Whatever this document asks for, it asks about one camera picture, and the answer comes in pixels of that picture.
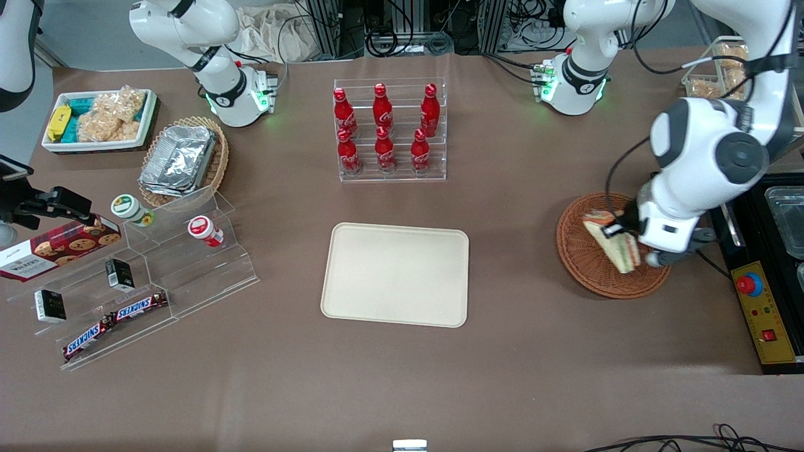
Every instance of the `red switch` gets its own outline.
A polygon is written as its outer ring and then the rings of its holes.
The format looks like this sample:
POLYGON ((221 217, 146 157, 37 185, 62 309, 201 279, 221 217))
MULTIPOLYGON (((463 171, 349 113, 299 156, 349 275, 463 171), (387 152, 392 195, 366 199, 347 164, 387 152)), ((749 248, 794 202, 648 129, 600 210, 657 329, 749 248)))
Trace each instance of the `red switch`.
POLYGON ((776 333, 773 330, 762 330, 762 338, 765 342, 773 342, 776 340, 776 333))
POLYGON ((741 294, 751 294, 757 288, 757 283, 754 282, 750 276, 741 276, 737 278, 737 290, 741 294))

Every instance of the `coca-cola bottle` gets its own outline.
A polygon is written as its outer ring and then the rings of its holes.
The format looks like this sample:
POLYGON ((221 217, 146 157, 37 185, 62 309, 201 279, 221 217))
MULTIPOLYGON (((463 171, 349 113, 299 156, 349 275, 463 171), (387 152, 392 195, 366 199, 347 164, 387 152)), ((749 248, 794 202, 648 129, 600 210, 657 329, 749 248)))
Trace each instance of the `coca-cola bottle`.
POLYGON ((391 101, 385 94, 385 84, 374 85, 374 105, 371 106, 371 109, 374 111, 374 123, 377 124, 377 127, 385 127, 388 130, 388 136, 393 137, 394 112, 391 101))
POLYGON ((346 127, 341 127, 338 131, 338 157, 341 159, 343 173, 347 176, 360 174, 363 167, 357 156, 357 147, 351 140, 351 134, 346 127))
POLYGON ((427 144, 424 130, 416 129, 413 136, 410 154, 413 163, 413 174, 418 177, 426 175, 430 171, 430 145, 427 144))
POLYGON ((336 88, 333 93, 335 98, 335 120, 338 122, 338 128, 342 127, 349 130, 353 138, 357 138, 357 120, 355 120, 355 109, 347 100, 347 94, 343 88, 336 88))
POLYGON ((438 116, 441 114, 441 105, 436 99, 436 85, 428 83, 425 86, 425 99, 421 102, 421 128, 426 137, 435 137, 438 129, 438 116))
POLYGON ((388 129, 383 126, 377 127, 377 142, 374 144, 377 152, 377 164, 379 171, 389 175, 396 170, 396 159, 394 158, 394 143, 388 139, 388 129))

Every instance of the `round wicker basket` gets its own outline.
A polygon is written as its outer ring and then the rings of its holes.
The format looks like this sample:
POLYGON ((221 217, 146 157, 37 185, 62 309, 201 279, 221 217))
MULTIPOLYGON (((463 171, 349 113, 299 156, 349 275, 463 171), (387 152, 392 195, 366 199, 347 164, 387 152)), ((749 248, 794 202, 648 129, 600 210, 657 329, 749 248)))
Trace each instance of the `round wicker basket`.
MULTIPOLYGON (((623 209, 629 198, 610 194, 615 209, 623 209)), ((670 274, 670 267, 655 268, 645 264, 650 251, 639 244, 642 264, 630 273, 620 273, 603 249, 586 230, 583 216, 593 210, 606 210, 605 193, 581 196, 564 210, 556 228, 556 245, 564 266, 580 284, 609 298, 640 298, 658 289, 670 274)))
MULTIPOLYGON (((178 121, 174 122, 171 125, 189 125, 189 126, 198 126, 202 125, 207 127, 209 130, 212 130, 217 134, 217 141, 215 142, 215 147, 212 149, 212 157, 209 160, 209 165, 207 165, 207 172, 204 175, 204 180, 201 184, 201 187, 206 187, 207 185, 212 185, 216 190, 220 187, 220 183, 224 180, 224 173, 226 172, 226 165, 229 162, 229 145, 226 142, 226 136, 224 135, 223 130, 221 130, 220 126, 217 125, 214 121, 207 119, 205 117, 186 117, 184 119, 179 119, 178 121)), ((159 138, 167 130, 162 129, 162 132, 159 132, 159 135, 154 138, 151 142, 150 147, 148 148, 148 152, 146 156, 142 159, 142 168, 145 168, 148 164, 148 160, 150 159, 151 154, 154 152, 154 147, 156 143, 159 141, 159 138)), ((168 196, 168 195, 157 195, 155 193, 151 193, 147 191, 142 185, 140 185, 140 192, 142 193, 142 197, 145 201, 148 201, 148 204, 154 206, 155 208, 165 205, 170 201, 177 199, 177 196, 168 196)))

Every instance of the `small jar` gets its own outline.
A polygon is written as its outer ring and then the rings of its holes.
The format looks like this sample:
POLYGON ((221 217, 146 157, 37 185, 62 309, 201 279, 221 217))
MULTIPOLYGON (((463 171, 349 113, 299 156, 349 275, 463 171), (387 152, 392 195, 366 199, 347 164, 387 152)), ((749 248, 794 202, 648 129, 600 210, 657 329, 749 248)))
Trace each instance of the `small jar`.
POLYGON ((120 195, 112 201, 112 213, 134 226, 144 228, 154 222, 154 211, 144 208, 132 195, 120 195))
POLYGON ((190 220, 190 223, 187 224, 187 232, 213 248, 224 242, 224 232, 215 226, 212 220, 203 215, 190 220))

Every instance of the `brown table surface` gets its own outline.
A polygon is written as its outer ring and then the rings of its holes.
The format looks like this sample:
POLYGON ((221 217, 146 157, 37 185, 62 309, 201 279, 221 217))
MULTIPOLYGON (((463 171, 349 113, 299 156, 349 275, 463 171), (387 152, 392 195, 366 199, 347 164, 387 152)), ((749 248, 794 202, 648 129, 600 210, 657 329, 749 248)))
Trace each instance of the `brown table surface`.
MULTIPOLYGON (((669 68, 700 49, 645 53, 669 68)), ((3 449, 355 451, 427 438, 434 451, 569 452, 711 434, 715 422, 803 447, 804 379, 758 375, 736 296, 700 259, 633 301, 588 292, 559 262, 559 214, 599 191, 611 163, 677 97, 680 73, 651 75, 629 52, 611 75, 590 113, 565 117, 480 57, 292 66, 275 114, 226 129, 232 156, 221 191, 262 281, 76 372, 61 372, 54 344, 33 337, 30 307, 7 303, 3 449), (333 79, 421 75, 449 78, 447 182, 342 185, 333 79), (330 232, 343 221, 466 232, 466 324, 324 317, 330 232)), ((210 116, 186 69, 55 70, 54 79, 56 93, 151 88, 162 100, 158 129, 210 116)), ((70 187, 107 214, 115 195, 137 193, 141 163, 142 153, 38 148, 31 180, 70 187)), ((645 148, 613 186, 634 193, 654 169, 645 148)))

